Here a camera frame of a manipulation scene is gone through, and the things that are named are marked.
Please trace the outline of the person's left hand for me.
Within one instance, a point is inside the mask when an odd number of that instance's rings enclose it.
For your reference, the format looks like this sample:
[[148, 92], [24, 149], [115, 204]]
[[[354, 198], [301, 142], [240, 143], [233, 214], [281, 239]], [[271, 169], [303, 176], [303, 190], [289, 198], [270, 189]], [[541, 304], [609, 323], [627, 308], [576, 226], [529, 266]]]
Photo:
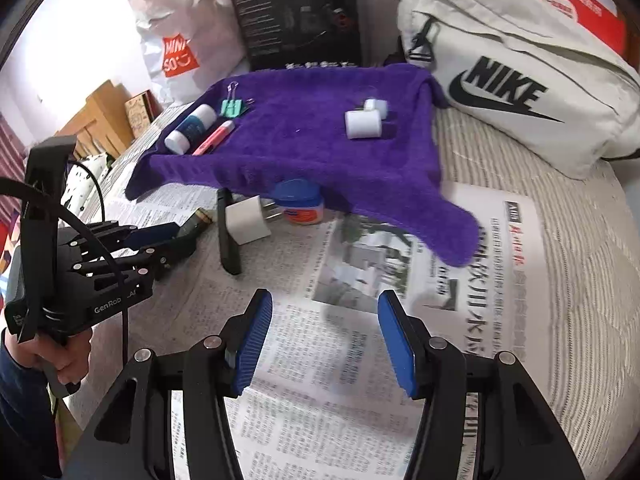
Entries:
[[70, 337], [65, 346], [43, 334], [25, 342], [18, 342], [17, 336], [9, 335], [4, 343], [14, 361], [22, 367], [41, 368], [49, 363], [61, 384], [78, 384], [89, 373], [92, 335], [93, 330], [88, 328]]

